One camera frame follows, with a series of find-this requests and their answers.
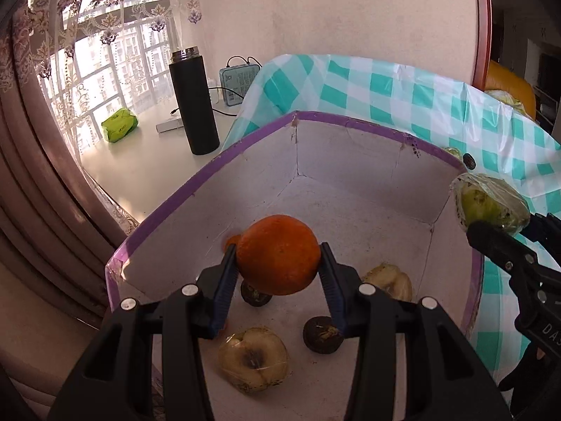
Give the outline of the black thermos bottle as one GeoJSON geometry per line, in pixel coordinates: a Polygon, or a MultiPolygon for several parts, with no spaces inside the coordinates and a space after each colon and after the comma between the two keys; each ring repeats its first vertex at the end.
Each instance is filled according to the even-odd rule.
{"type": "Polygon", "coordinates": [[[199,49],[174,51],[169,72],[191,152],[196,156],[214,152],[219,148],[219,133],[199,49]]]}

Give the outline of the green apple half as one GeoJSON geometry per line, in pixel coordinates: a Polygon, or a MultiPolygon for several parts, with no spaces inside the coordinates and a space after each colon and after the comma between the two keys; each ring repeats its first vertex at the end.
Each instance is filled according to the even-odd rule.
{"type": "Polygon", "coordinates": [[[484,221],[514,236],[530,223],[526,200],[506,181],[485,174],[463,173],[450,186],[460,227],[484,221]]]}

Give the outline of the floral lace curtain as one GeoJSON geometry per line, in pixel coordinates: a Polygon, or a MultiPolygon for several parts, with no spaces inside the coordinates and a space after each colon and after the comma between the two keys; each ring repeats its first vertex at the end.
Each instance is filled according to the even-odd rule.
{"type": "Polygon", "coordinates": [[[26,0],[31,67],[60,113],[137,111],[170,93],[168,62],[199,0],[26,0]]]}

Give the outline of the orange tangerine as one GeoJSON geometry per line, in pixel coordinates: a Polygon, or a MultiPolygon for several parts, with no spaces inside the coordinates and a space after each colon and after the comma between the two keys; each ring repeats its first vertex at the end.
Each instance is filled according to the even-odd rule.
{"type": "Polygon", "coordinates": [[[239,242],[239,240],[241,239],[241,237],[242,237],[242,236],[241,236],[240,234],[236,234],[236,235],[233,235],[233,236],[229,237],[229,238],[225,241],[225,243],[223,244],[223,252],[226,253],[227,250],[228,250],[228,248],[229,248],[231,245],[237,245],[238,242],[239,242]]]}
{"type": "Polygon", "coordinates": [[[239,273],[267,295],[293,295],[318,272],[322,252],[310,227],[291,216],[273,215],[253,223],[236,245],[239,273]]]}

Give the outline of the brown drape curtain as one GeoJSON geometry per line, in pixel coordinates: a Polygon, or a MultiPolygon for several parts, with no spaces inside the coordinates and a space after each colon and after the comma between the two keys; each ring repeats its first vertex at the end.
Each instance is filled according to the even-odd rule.
{"type": "Polygon", "coordinates": [[[50,3],[1,25],[1,416],[48,417],[109,311],[104,267],[124,241],[71,156],[36,74],[50,3]]]}

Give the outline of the white power bank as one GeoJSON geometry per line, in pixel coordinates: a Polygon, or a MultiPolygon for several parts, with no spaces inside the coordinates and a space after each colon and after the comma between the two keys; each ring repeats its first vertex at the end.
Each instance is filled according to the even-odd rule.
{"type": "Polygon", "coordinates": [[[159,134],[179,128],[183,128],[183,120],[181,117],[171,118],[156,124],[156,130],[159,134]]]}

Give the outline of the wrapped green fruit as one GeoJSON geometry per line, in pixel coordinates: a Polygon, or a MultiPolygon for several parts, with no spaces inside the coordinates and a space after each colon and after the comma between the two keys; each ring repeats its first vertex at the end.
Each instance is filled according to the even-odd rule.
{"type": "Polygon", "coordinates": [[[450,155],[454,156],[454,158],[463,161],[462,153],[456,147],[445,147],[444,150],[449,153],[450,155]]]}

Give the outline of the brown apple half in box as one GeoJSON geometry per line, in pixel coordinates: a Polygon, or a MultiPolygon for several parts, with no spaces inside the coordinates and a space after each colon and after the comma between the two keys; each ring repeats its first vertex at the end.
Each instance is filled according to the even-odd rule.
{"type": "Polygon", "coordinates": [[[290,356],[282,340],[266,327],[230,335],[219,347],[224,378],[245,394],[278,386],[289,374],[290,356]]]}

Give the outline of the red brown door frame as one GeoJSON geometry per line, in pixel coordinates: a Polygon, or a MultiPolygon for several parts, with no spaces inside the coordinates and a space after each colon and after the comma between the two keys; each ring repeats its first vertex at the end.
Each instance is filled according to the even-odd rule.
{"type": "Polygon", "coordinates": [[[477,0],[477,44],[472,85],[485,88],[492,48],[492,0],[477,0]]]}

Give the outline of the dark mangosteen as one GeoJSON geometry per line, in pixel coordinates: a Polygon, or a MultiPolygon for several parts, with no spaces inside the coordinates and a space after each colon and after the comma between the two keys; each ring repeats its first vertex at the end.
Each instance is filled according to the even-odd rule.
{"type": "Polygon", "coordinates": [[[344,340],[330,316],[308,319],[303,326],[302,338],[306,347],[316,354],[334,354],[344,340]]]}
{"type": "Polygon", "coordinates": [[[272,295],[260,292],[252,287],[245,279],[241,284],[241,295],[243,300],[253,307],[262,307],[272,299],[272,295]]]}

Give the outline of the teal white checkered tablecloth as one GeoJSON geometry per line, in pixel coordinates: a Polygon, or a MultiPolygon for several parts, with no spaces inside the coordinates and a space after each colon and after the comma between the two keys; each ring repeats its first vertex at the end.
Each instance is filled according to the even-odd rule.
{"type": "Polygon", "coordinates": [[[296,110],[380,123],[474,157],[542,215],[560,214],[560,145],[517,109],[461,81],[361,57],[285,54],[264,64],[225,145],[296,110]]]}

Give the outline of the purple white cardboard box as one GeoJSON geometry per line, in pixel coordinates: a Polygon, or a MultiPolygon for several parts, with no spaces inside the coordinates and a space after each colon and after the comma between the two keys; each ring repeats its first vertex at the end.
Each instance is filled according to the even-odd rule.
{"type": "MultiPolygon", "coordinates": [[[[465,170],[461,159],[406,132],[335,114],[290,113],[224,150],[140,224],[107,262],[110,302],[165,299],[219,263],[232,237],[286,216],[360,276],[385,263],[398,267],[414,300],[436,299],[470,335],[483,262],[458,223],[451,192],[465,170]]],[[[327,312],[319,281],[262,307],[235,293],[223,331],[200,343],[215,418],[342,419],[358,341],[316,354],[302,338],[305,322],[327,312]],[[219,348],[253,327],[282,341],[288,374],[247,395],[225,379],[219,348]]]]}

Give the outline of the yellow leather chair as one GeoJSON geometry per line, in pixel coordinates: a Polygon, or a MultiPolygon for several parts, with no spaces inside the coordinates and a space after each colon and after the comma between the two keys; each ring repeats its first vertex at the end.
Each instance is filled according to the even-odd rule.
{"type": "Polygon", "coordinates": [[[490,61],[484,90],[506,92],[513,97],[513,100],[524,107],[524,111],[530,119],[535,120],[536,98],[533,87],[526,80],[518,77],[496,61],[490,61]]]}

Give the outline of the teal small radio box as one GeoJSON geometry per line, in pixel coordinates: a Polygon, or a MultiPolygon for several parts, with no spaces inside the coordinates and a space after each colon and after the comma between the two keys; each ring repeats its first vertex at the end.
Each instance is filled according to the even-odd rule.
{"type": "Polygon", "coordinates": [[[255,64],[224,67],[219,71],[219,83],[223,101],[227,107],[243,103],[243,98],[251,87],[261,67],[255,64]]]}

